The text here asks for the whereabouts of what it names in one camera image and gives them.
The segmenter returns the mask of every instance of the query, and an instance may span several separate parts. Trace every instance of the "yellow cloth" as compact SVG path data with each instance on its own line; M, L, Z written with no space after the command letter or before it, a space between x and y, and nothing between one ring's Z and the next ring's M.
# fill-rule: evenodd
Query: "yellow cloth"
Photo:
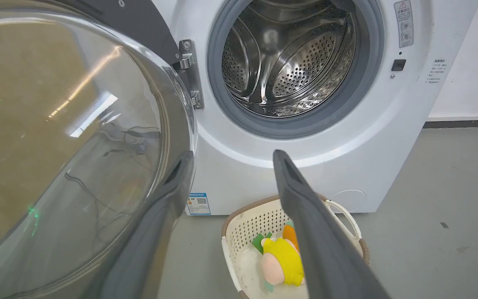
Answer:
M304 278L302 259L286 240L278 238L274 242L271 239L267 239L263 245L263 252L273 254L279 261L285 276L285 284L294 284L295 286L302 284L302 279Z

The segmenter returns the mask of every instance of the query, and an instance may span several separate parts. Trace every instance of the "floor stain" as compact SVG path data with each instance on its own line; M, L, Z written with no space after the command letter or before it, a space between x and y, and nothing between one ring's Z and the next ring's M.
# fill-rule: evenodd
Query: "floor stain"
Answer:
M470 248L470 246L462 246L462 247L457 248L457 251L459 253L465 253L466 250L468 250L469 248Z

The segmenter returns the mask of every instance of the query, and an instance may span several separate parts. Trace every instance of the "warning label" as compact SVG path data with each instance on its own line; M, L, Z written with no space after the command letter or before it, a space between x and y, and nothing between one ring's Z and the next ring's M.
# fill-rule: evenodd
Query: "warning label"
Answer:
M431 64L431 70L427 74L425 83L438 84L445 77L447 63L445 59L435 59Z
M414 28L412 26L412 8L410 0L394 3L396 18L398 20L398 33L400 34L400 48L414 43Z
M211 215L206 193L191 193L188 200L188 210L191 215Z

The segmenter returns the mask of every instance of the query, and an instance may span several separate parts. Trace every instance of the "gray sticker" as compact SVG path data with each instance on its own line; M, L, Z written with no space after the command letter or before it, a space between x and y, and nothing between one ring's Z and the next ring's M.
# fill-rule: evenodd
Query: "gray sticker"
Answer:
M400 34L400 48L414 43L414 28L412 27L412 7L410 0L394 3L396 18L398 20L398 33Z

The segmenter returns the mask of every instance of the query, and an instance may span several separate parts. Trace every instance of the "screw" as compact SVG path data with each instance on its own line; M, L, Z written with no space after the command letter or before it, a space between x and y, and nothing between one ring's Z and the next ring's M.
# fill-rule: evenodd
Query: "screw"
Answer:
M191 47L191 42L189 42L188 40L184 40L184 42L182 42L182 46L184 46L184 49L189 50L189 48Z

